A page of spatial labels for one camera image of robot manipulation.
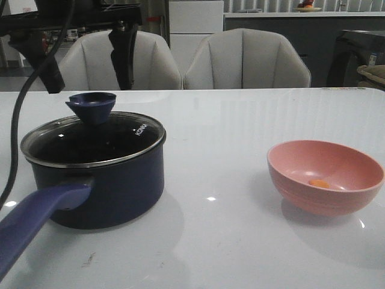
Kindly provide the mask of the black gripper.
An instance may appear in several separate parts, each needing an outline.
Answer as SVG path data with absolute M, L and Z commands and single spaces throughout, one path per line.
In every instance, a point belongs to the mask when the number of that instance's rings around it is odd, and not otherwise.
M 104 1 L 36 1 L 36 11 L 1 16 L 1 33 L 10 33 L 8 44 L 32 66 L 48 93 L 64 88 L 57 61 L 43 47 L 43 31 L 62 28 L 72 11 L 69 29 L 112 29 L 111 61 L 121 90 L 134 84 L 134 49 L 142 24 L 140 4 L 106 4 Z

